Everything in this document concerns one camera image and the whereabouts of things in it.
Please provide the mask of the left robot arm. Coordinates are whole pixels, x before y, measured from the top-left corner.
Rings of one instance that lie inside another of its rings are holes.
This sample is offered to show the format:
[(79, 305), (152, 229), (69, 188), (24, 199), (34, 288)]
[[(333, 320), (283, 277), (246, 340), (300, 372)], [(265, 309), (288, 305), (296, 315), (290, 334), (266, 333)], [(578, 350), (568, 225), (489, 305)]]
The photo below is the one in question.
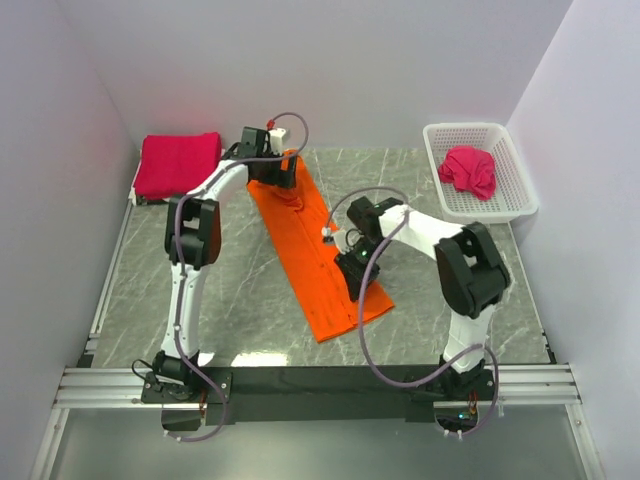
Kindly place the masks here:
[(169, 200), (164, 248), (171, 267), (171, 299), (164, 339), (154, 357), (156, 379), (187, 391), (205, 387), (196, 372), (198, 326), (208, 273), (222, 247), (221, 208), (251, 181), (291, 189), (297, 156), (285, 152), (287, 131), (273, 120), (264, 129), (246, 127), (213, 172)]

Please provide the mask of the orange t shirt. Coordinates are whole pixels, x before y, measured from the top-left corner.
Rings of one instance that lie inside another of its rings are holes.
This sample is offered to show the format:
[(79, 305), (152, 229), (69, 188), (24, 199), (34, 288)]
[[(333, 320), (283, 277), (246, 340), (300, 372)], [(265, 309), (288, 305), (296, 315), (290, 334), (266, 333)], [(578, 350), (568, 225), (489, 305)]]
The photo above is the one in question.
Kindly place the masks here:
[(304, 161), (296, 165), (296, 186), (286, 189), (248, 183), (279, 260), (319, 343), (357, 327), (357, 302), (334, 262), (338, 250), (322, 241), (329, 211)]

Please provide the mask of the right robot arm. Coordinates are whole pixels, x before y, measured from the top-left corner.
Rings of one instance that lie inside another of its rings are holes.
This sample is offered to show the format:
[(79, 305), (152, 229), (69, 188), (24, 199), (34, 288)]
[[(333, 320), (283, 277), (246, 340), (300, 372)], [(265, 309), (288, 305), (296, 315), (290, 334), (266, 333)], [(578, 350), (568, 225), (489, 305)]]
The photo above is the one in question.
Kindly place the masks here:
[(372, 373), (396, 388), (434, 383), (450, 397), (465, 395), (487, 384), (496, 386), (497, 369), (487, 369), (490, 349), (486, 337), (490, 320), (511, 284), (509, 271), (485, 225), (450, 223), (421, 213), (390, 197), (374, 204), (367, 197), (347, 210), (359, 237), (350, 241), (345, 230), (322, 229), (322, 239), (334, 244), (334, 259), (357, 308), (357, 326), (364, 326), (366, 294), (379, 274), (378, 258), (391, 242), (407, 245), (434, 260), (440, 288), (451, 313), (447, 343), (440, 364), (426, 377), (397, 381), (366, 360)]

